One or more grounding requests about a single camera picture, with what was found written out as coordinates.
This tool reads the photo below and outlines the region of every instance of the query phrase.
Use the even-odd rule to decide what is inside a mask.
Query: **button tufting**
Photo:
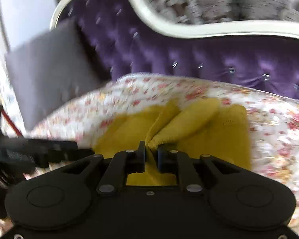
[[[262,76],[264,77],[264,81],[269,81],[270,77],[271,77],[270,75],[268,75],[266,73],[264,73]]]
[[[72,11],[73,11],[73,8],[71,8],[71,9],[69,10],[68,16],[71,16]]]

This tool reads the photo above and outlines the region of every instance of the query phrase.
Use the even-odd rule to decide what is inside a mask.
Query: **gray pillow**
[[[102,83],[71,20],[7,54],[6,65],[26,130]]]

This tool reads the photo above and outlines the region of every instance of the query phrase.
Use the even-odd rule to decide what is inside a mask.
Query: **yellow towel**
[[[144,174],[130,174],[128,185],[174,185],[175,176],[160,174],[151,150],[174,143],[191,158],[210,154],[250,169],[250,142],[246,109],[241,105],[221,107],[218,99],[198,99],[182,111],[177,101],[150,106],[132,115],[119,115],[93,148],[105,158],[116,152],[136,150],[145,140],[147,163]]]

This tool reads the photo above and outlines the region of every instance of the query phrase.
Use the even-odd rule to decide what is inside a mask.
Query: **purple velvet backrest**
[[[152,72],[228,82],[299,99],[299,40],[277,36],[181,39],[145,25],[128,0],[72,0],[74,18],[116,80]]]

